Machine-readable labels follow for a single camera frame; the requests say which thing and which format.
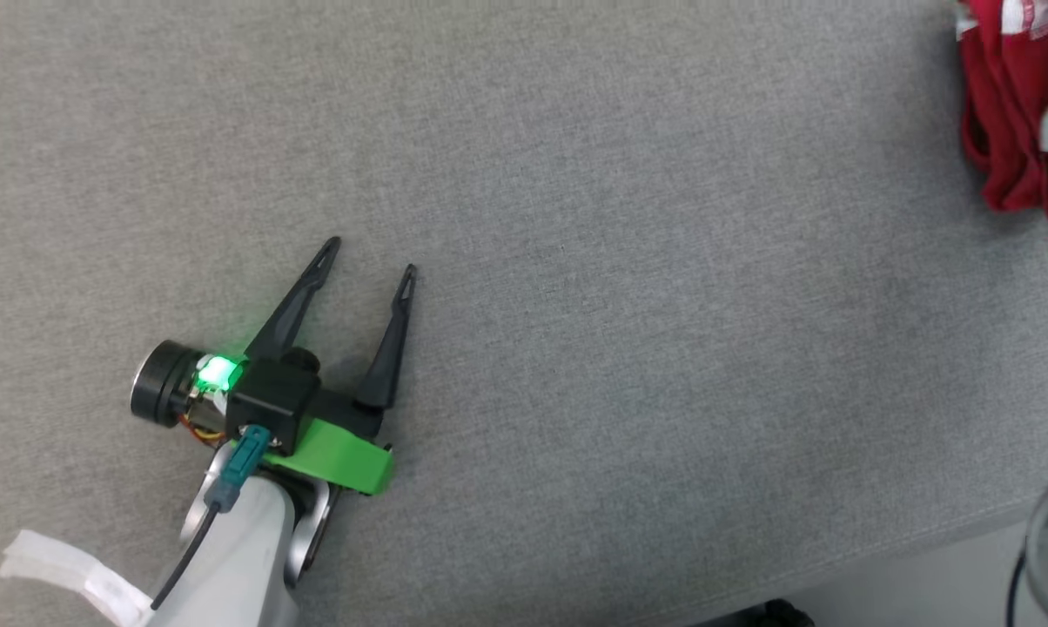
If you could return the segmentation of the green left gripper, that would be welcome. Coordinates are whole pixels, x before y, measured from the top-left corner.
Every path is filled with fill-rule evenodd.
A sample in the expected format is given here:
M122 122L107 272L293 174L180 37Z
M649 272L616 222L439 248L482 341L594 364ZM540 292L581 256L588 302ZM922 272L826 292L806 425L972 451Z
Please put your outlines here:
M325 285L341 247L341 237L326 239L292 288L246 346L245 356L202 354L165 341L143 361L131 386L131 412L170 428L183 425L205 444L237 444L225 432L230 387L246 361L277 360L293 349L312 298ZM366 496L380 495L393 479L395 460L376 442L387 410L400 388L402 356L417 278L405 267L390 302L390 319L372 365L356 395L320 386L306 410L306 432L291 456L268 448L259 467L300 479L313 479Z

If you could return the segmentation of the red garment with white trim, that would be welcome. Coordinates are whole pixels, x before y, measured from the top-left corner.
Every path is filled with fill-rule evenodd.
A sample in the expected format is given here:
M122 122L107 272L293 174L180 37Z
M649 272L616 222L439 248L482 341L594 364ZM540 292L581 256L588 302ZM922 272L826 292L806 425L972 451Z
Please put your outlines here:
M997 212L1048 218L1048 0L953 0L965 83L961 142Z

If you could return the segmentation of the white tape strip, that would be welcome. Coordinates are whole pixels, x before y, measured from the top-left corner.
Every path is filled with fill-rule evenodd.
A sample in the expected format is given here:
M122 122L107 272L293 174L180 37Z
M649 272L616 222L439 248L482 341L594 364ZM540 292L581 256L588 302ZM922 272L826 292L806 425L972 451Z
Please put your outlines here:
M3 549L0 578L40 581L81 594L115 627L149 627L150 596L91 553L32 529L20 529Z

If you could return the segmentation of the black rounded object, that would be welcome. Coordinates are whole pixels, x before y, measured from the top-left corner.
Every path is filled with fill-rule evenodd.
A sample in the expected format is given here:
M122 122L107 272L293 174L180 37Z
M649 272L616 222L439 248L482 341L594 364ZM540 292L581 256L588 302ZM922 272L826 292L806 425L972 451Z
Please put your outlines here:
M689 624L687 627L816 627L815 620L806 611L783 598L739 610L707 622Z

